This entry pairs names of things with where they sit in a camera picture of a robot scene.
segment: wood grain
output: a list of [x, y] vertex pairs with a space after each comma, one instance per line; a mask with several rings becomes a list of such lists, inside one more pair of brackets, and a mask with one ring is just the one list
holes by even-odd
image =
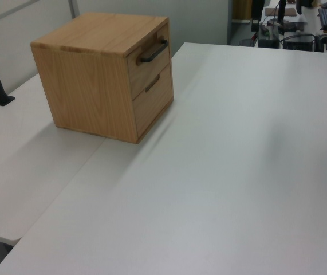
[[126, 59], [33, 48], [55, 125], [135, 142]]
[[33, 41], [32, 47], [126, 57], [135, 45], [168, 23], [167, 17], [85, 13]]
[[157, 33], [142, 41], [141, 45], [128, 56], [128, 68], [131, 85], [131, 93], [135, 99], [142, 90], [170, 63], [170, 48], [167, 47], [152, 62], [140, 63], [139, 57], [149, 50], [153, 44], [161, 39], [168, 39], [168, 25], [165, 25]]
[[89, 13], [32, 42], [55, 125], [139, 142], [173, 99], [171, 44], [136, 63], [163, 38], [166, 17]]
[[174, 96], [170, 65], [165, 67], [159, 76], [155, 85], [149, 91], [141, 92], [133, 102], [138, 136], [144, 133]]
[[252, 0], [234, 0], [232, 19], [250, 20]]

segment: lower drawer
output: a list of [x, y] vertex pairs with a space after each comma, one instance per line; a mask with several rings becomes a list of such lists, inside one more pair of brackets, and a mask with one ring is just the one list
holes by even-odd
[[168, 64], [133, 101], [138, 137], [144, 133], [173, 96], [171, 66]]

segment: upper drawer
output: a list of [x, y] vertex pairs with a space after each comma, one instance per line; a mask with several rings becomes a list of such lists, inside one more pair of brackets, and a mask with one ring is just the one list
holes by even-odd
[[[147, 37], [145, 43], [128, 55], [129, 78], [133, 99], [170, 63], [170, 46], [167, 44], [169, 44], [168, 25], [164, 25], [152, 36]], [[152, 61], [141, 62], [142, 57], [147, 59], [146, 61], [149, 61], [149, 59], [152, 59]]]

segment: desk surface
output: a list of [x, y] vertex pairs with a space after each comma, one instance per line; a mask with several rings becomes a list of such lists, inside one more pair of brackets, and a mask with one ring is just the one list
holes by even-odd
[[103, 142], [55, 127], [39, 76], [0, 107], [0, 241], [15, 245]]
[[148, 136], [106, 140], [0, 275], [327, 274], [327, 55], [184, 44], [172, 70]]

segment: black drawer handle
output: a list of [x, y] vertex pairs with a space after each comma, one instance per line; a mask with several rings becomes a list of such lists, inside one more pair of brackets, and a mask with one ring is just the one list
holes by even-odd
[[142, 62], [142, 63], [152, 62], [154, 60], [154, 58], [156, 58], [158, 56], [158, 54], [160, 54], [168, 46], [168, 40], [162, 39], [161, 43], [162, 43], [162, 45], [154, 53], [152, 53], [151, 56], [141, 57], [140, 62]]

